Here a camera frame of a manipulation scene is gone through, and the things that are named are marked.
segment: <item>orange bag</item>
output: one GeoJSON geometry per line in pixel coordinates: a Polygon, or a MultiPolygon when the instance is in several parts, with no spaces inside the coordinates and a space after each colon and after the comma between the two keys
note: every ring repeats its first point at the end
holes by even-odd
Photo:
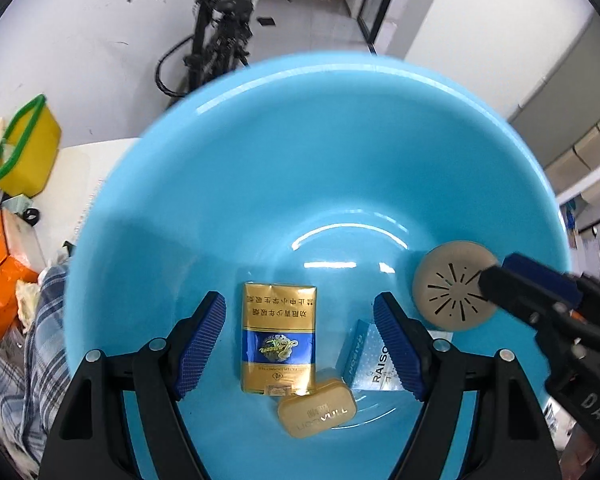
{"type": "Polygon", "coordinates": [[[33,228],[13,213],[0,211],[0,339],[18,315],[16,282],[35,282],[43,267],[33,228]]]}

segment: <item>plaid fabric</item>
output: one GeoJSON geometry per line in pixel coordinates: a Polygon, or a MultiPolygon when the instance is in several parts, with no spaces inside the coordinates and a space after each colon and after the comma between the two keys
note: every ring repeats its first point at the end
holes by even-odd
{"type": "Polygon", "coordinates": [[[0,356],[0,415],[7,439],[38,464],[71,377],[64,352],[62,316],[67,266],[51,267],[25,342],[25,370],[0,356]]]}

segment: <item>blue plastic basin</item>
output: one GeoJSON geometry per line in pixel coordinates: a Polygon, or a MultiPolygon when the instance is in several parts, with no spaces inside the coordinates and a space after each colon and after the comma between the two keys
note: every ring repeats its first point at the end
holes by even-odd
{"type": "MultiPolygon", "coordinates": [[[[255,65],[171,109],[104,185],[68,282],[71,370],[90,349],[131,352],[166,336],[218,290],[226,324],[179,404],[211,477],[383,480],[421,404],[408,392],[360,392],[346,428],[288,436],[275,400],[240,390],[242,284],[316,285],[317,368],[333,367],[356,320],[372,318],[376,294],[392,291],[417,316],[414,270],[450,240],[568,270],[554,195],[503,119],[457,84],[385,57],[255,65]]],[[[508,314],[453,342],[489,355],[512,349],[542,396],[544,358],[508,314]]],[[[444,478],[460,467],[473,398],[444,478]]],[[[142,474],[155,478],[134,396],[125,399],[142,474]]]]}

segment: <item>yellow basket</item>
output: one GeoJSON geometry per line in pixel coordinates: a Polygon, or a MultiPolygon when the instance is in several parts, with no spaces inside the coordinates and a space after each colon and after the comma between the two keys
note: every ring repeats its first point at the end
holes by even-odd
{"type": "Polygon", "coordinates": [[[60,132],[44,95],[25,104],[0,142],[0,189],[11,196],[29,197],[42,191],[58,154],[60,132]],[[5,158],[6,144],[13,153],[5,158]]]}

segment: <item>screw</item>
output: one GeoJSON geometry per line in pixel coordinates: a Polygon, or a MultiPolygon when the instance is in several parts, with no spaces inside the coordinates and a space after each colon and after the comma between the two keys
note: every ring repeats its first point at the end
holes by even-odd
{"type": "Polygon", "coordinates": [[[154,352],[162,350],[165,346],[167,346],[167,342],[161,337],[157,337],[149,341],[149,350],[153,350],[154,352]]]}
{"type": "Polygon", "coordinates": [[[84,358],[87,359],[87,362],[94,363],[100,359],[101,355],[100,350],[89,350],[84,358]]]}
{"type": "Polygon", "coordinates": [[[565,314],[569,309],[564,303],[554,303],[554,310],[558,314],[565,314]]]}
{"type": "Polygon", "coordinates": [[[433,342],[433,348],[438,352],[448,352],[451,348],[451,344],[446,339],[436,339],[433,342]]]}
{"type": "Polygon", "coordinates": [[[511,350],[507,350],[506,348],[503,348],[502,350],[500,350],[499,355],[500,355],[500,358],[503,361],[506,361],[507,363],[512,362],[513,359],[516,358],[516,355],[511,350]]]}
{"type": "Polygon", "coordinates": [[[571,353],[576,359],[582,359],[585,355],[587,355],[587,351],[582,345],[573,345],[571,347],[571,353]]]}

